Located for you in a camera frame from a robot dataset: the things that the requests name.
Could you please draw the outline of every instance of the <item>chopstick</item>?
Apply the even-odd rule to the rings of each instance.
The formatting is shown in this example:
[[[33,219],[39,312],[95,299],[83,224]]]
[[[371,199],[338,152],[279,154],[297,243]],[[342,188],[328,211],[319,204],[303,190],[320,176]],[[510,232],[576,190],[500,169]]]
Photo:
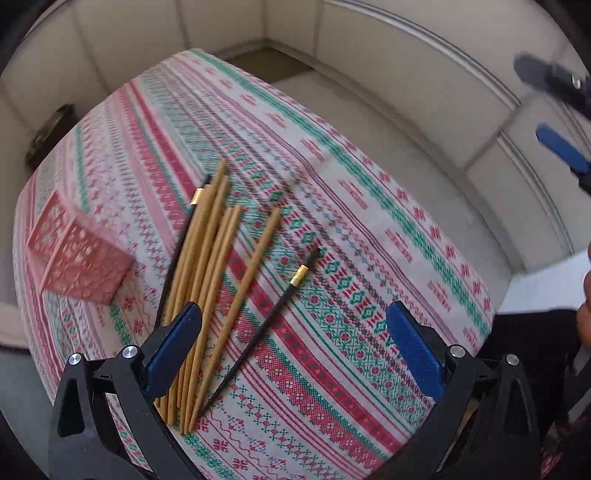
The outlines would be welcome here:
[[[203,200],[204,196],[207,196],[209,194],[211,188],[212,188],[211,185],[207,185],[203,189],[203,193],[202,193],[202,196],[200,197],[200,200]],[[191,219],[191,224],[189,226],[187,238],[186,238],[185,242],[183,243],[183,249],[181,250],[180,258],[178,260],[178,265],[177,265],[177,268],[174,272],[173,282],[172,282],[172,286],[170,288],[170,294],[168,295],[168,301],[166,303],[166,310],[165,310],[164,318],[162,321],[163,326],[167,326],[170,324],[170,322],[173,321],[174,302],[175,302],[175,299],[176,299],[177,293],[178,293],[178,285],[180,283],[181,273],[183,272],[183,268],[187,263],[187,254],[189,251],[189,245],[190,245],[191,239],[194,237],[195,229],[197,228],[197,224],[199,223],[199,217],[201,216],[203,209],[204,209],[204,202],[200,201],[197,204],[197,209],[195,210],[193,218]],[[166,419],[168,417],[168,394],[163,396],[160,399],[159,410],[160,410],[160,414],[161,414],[162,418],[166,421]]]
[[[228,257],[228,253],[230,253],[230,248],[232,247],[234,237],[236,236],[236,230],[238,228],[238,223],[240,222],[241,213],[242,208],[240,206],[235,206],[232,209],[231,217],[228,220],[228,227],[226,228],[226,232],[224,233],[219,249],[219,255],[216,258],[215,266],[213,267],[213,271],[211,273],[211,281],[209,283],[207,296],[204,297],[202,294],[200,294],[201,298],[199,301],[204,301],[205,307],[202,314],[201,332],[199,332],[199,337],[197,337],[197,342],[194,345],[193,363],[190,366],[191,374],[187,375],[187,370],[185,370],[183,400],[181,404],[181,420],[184,422],[183,433],[187,432],[189,428],[190,412],[193,408],[195,391],[197,390],[197,380],[199,379],[199,371],[201,368],[201,362],[203,360],[203,352],[205,350],[205,344],[207,343],[207,335],[209,333],[211,316],[213,314],[213,309],[217,300],[217,291],[222,281],[223,272],[226,269],[226,259]]]
[[[209,384],[211,383],[213,372],[217,366],[217,363],[222,356],[222,352],[226,347],[226,342],[228,337],[232,331],[234,326],[234,322],[236,317],[240,313],[242,308],[242,304],[246,297],[246,292],[254,279],[256,272],[259,269],[259,265],[261,263],[262,257],[265,254],[265,250],[267,249],[267,243],[273,236],[277,224],[281,219],[281,209],[275,208],[271,212],[271,216],[267,220],[267,226],[263,231],[261,238],[259,239],[258,245],[255,248],[255,251],[252,255],[252,258],[248,264],[248,268],[246,269],[246,273],[242,277],[242,281],[240,282],[240,286],[238,287],[238,292],[234,297],[232,305],[230,306],[230,310],[228,311],[228,315],[226,316],[226,321],[222,327],[222,331],[220,332],[220,336],[217,339],[216,346],[213,349],[212,357],[209,360],[209,364],[207,365],[207,370],[203,374],[203,379],[201,386],[199,388],[199,394],[197,395],[197,401],[193,407],[193,413],[191,414],[191,419],[189,422],[189,431],[192,432],[194,429],[195,421],[197,420],[197,413],[200,411],[201,406],[203,405],[203,400],[205,395],[207,394],[207,389],[209,388]]]
[[[192,301],[197,303],[199,298],[199,293],[201,290],[201,284],[203,282],[203,277],[205,275],[205,269],[207,267],[208,262],[211,260],[210,255],[212,253],[213,248],[213,241],[214,237],[217,232],[217,228],[219,227],[224,203],[226,201],[226,195],[228,194],[228,189],[230,188],[230,178],[225,176],[222,179],[222,183],[220,185],[219,190],[216,193],[215,200],[213,202],[212,212],[209,217],[209,222],[207,223],[207,230],[203,237],[203,241],[201,244],[201,250],[199,252],[199,261],[197,262],[197,269],[195,271],[195,276],[193,278],[193,282],[191,285],[191,289],[186,295],[186,298],[183,301],[183,305],[188,301]],[[183,362],[179,372],[178,372],[178,383],[177,383],[177,391],[175,392],[176,398],[176,407],[181,406],[182,402],[182,393],[183,393],[183,382],[184,382],[184,374],[186,368],[186,361]]]
[[[193,271],[195,257],[199,252],[199,247],[205,233],[205,226],[209,221],[216,193],[224,178],[225,170],[226,159],[222,157],[220,164],[216,169],[213,181],[204,189],[200,201],[197,204],[197,210],[191,219],[189,232],[185,242],[183,242],[183,249],[180,255],[182,261],[179,262],[179,265],[176,268],[171,294],[169,295],[166,305],[165,325],[172,322],[174,316],[178,314],[184,306],[187,286],[192,278],[191,272]],[[175,377],[168,393],[160,399],[160,414],[169,425],[175,423],[177,387],[178,375]]]
[[[199,202],[199,197],[203,193],[203,189],[205,185],[207,185],[212,179],[211,175],[207,175],[203,184],[195,190],[195,194],[193,195],[193,199],[191,200],[191,208],[189,209],[189,214],[187,215],[187,219],[185,221],[183,231],[178,238],[177,246],[174,249],[173,257],[170,261],[170,266],[168,267],[168,272],[166,273],[166,280],[164,280],[164,287],[162,288],[162,295],[160,295],[160,303],[158,304],[158,310],[156,310],[156,319],[154,320],[154,328],[158,328],[162,323],[162,314],[164,313],[164,305],[166,305],[166,301],[168,300],[168,295],[170,294],[170,288],[173,286],[173,277],[174,272],[177,268],[178,261],[181,256],[181,251],[183,250],[183,244],[185,238],[187,238],[187,234],[189,232],[189,226],[191,225],[191,220],[193,219],[193,215],[195,214],[195,210],[197,209],[197,204]]]
[[[199,305],[199,307],[201,308],[202,317],[203,317],[203,307],[205,304],[205,297],[207,297],[207,288],[205,286],[209,285],[209,283],[211,282],[213,270],[215,268],[215,264],[217,262],[217,258],[220,253],[220,248],[223,243],[223,238],[226,235],[226,231],[228,230],[228,224],[230,222],[230,218],[232,217],[232,212],[233,212],[233,209],[229,208],[226,210],[226,212],[223,215],[222,223],[220,224],[220,228],[216,234],[215,242],[213,243],[211,257],[209,258],[209,262],[207,263],[207,270],[205,272],[205,276],[203,277],[203,286],[202,286],[201,292],[199,293],[199,299],[196,302]],[[196,345],[197,345],[197,340],[195,340],[193,347],[189,351],[189,354],[187,355],[187,358],[185,359],[185,361],[183,363],[182,368],[184,368],[185,372],[182,375],[179,374],[179,376],[178,376],[177,407],[179,407],[181,409],[181,422],[180,422],[180,428],[179,428],[179,432],[181,433],[181,435],[184,432],[184,409],[186,408],[186,405],[187,405],[186,397],[187,397],[187,392],[189,390],[190,370],[193,367],[193,358],[195,356],[195,346]]]
[[[306,260],[306,263],[301,265],[300,268],[297,270],[297,272],[295,273],[295,275],[291,279],[288,287],[285,289],[285,292],[283,293],[281,298],[277,301],[277,303],[275,303],[275,306],[269,312],[269,315],[267,315],[267,318],[265,319],[265,321],[258,328],[256,333],[252,337],[251,341],[248,342],[248,345],[246,346],[244,351],[240,354],[240,356],[238,357],[238,360],[236,360],[234,365],[232,365],[232,368],[230,369],[230,371],[223,378],[222,383],[219,384],[216,391],[209,398],[209,400],[207,401],[205,406],[201,409],[201,411],[197,415],[197,418],[201,417],[203,415],[203,413],[205,413],[207,411],[207,409],[213,405],[213,403],[217,400],[218,396],[220,396],[220,394],[228,386],[230,381],[234,378],[234,375],[238,372],[238,370],[240,369],[242,364],[246,361],[246,359],[250,355],[253,348],[257,345],[257,343],[262,338],[262,336],[265,334],[267,329],[271,326],[271,323],[279,315],[279,313],[281,312],[281,309],[285,306],[285,304],[291,299],[292,295],[296,292],[296,290],[298,289],[298,286],[300,285],[302,280],[304,280],[304,278],[306,277],[306,274],[312,268],[312,266],[314,265],[314,262],[316,261],[316,259],[319,256],[320,256],[320,249],[319,248],[315,248],[314,250],[312,250],[312,252],[308,256],[308,259]]]

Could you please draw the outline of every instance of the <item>table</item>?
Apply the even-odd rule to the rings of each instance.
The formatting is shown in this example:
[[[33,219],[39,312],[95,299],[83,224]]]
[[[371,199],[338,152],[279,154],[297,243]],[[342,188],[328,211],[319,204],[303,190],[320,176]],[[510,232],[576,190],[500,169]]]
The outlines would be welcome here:
[[[283,217],[212,391],[306,253],[320,245],[325,255],[196,432],[173,433],[208,478],[364,478],[433,406],[387,332],[387,305],[402,300],[447,343],[474,353],[491,328],[489,295],[428,213],[370,158],[285,94],[200,50],[163,61],[95,107],[20,195],[15,281],[43,384],[53,399],[71,353],[111,356],[149,335],[189,199],[222,155],[228,203],[245,213],[214,335],[270,207]],[[135,258],[111,305],[33,283],[25,242],[57,188],[116,229]],[[111,407],[133,461],[146,466],[115,399]]]

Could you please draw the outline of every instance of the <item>blue gripper pad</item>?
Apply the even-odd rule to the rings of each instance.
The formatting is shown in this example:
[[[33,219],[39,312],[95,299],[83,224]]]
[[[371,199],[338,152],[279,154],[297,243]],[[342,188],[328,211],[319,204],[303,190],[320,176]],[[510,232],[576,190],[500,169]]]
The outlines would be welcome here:
[[[201,324],[201,309],[194,303],[187,303],[169,326],[160,327],[162,331],[170,330],[145,367],[144,397],[153,399],[166,395],[201,331]]]
[[[589,172],[589,163],[584,155],[546,124],[539,124],[535,136],[543,146],[555,153],[572,170],[580,175]]]
[[[445,393],[443,365],[421,336],[420,325],[400,301],[388,307],[386,323],[418,387],[439,403]]]

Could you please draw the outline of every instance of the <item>metal screw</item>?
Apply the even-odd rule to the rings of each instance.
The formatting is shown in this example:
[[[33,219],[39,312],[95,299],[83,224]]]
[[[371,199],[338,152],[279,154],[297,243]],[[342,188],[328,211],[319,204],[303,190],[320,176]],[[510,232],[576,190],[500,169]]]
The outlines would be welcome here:
[[[464,348],[459,345],[452,345],[452,347],[449,349],[449,352],[455,358],[462,358],[464,355],[466,355]]]
[[[68,359],[68,363],[70,365],[77,365],[80,363],[80,360],[82,360],[82,355],[79,353],[73,353],[70,355],[70,358]]]
[[[123,356],[125,358],[133,358],[137,354],[138,354],[138,348],[135,345],[129,345],[123,349]]]
[[[513,355],[512,353],[510,353],[509,355],[507,355],[507,363],[509,365],[519,365],[519,358],[517,357],[517,355]]]

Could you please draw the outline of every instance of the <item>black chopstick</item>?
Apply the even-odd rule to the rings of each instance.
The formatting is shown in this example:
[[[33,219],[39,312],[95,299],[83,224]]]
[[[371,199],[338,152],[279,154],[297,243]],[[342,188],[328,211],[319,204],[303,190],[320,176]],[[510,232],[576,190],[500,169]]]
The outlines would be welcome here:
[[[269,312],[269,315],[267,315],[267,318],[265,319],[265,321],[258,328],[256,333],[252,337],[251,341],[248,342],[248,345],[246,346],[244,351],[240,354],[240,357],[238,357],[238,360],[236,360],[236,363],[234,363],[234,365],[232,366],[230,371],[226,374],[226,376],[222,380],[222,383],[220,383],[219,387],[213,393],[213,395],[211,396],[209,401],[201,409],[198,417],[201,417],[203,415],[203,413],[205,413],[207,411],[207,409],[213,405],[213,403],[216,401],[218,396],[220,396],[220,394],[228,386],[228,384],[230,383],[230,381],[232,380],[232,378],[234,377],[236,372],[238,372],[238,370],[240,369],[240,367],[242,366],[244,361],[250,355],[252,349],[257,345],[258,341],[265,334],[265,332],[267,331],[267,329],[271,325],[271,322],[273,322],[275,320],[275,318],[277,317],[277,315],[279,314],[281,309],[285,306],[285,304],[291,299],[292,295],[296,292],[301,281],[306,277],[308,270],[310,270],[312,268],[312,266],[314,265],[314,262],[316,261],[316,259],[318,257],[320,257],[320,248],[315,248],[314,250],[312,250],[312,252],[308,256],[306,263],[301,265],[300,268],[298,269],[298,271],[295,273],[295,275],[293,276],[293,278],[290,281],[290,284],[285,289],[285,292],[283,292],[283,295],[281,296],[281,298],[277,301],[277,303],[275,303],[274,307]]]
[[[195,213],[195,208],[197,207],[197,198],[199,197],[200,192],[205,188],[205,185],[209,184],[212,181],[212,176],[208,175],[205,177],[203,184],[195,191],[195,195],[191,200],[191,205],[189,209],[189,214],[187,215],[187,219],[185,220],[185,224],[183,227],[183,231],[178,238],[177,246],[174,249],[173,257],[170,261],[170,266],[168,267],[168,272],[166,273],[166,280],[164,280],[164,287],[162,289],[162,295],[160,296],[160,303],[158,304],[158,310],[156,312],[156,319],[154,320],[154,329],[158,328],[160,324],[162,324],[162,315],[164,313],[164,306],[166,305],[166,301],[168,300],[168,295],[170,294],[170,288],[173,285],[173,278],[174,272],[177,269],[178,258],[181,256],[181,250],[183,249],[183,244],[185,238],[187,237],[187,232],[189,231],[189,225],[191,225],[191,219],[193,218],[193,214]]]

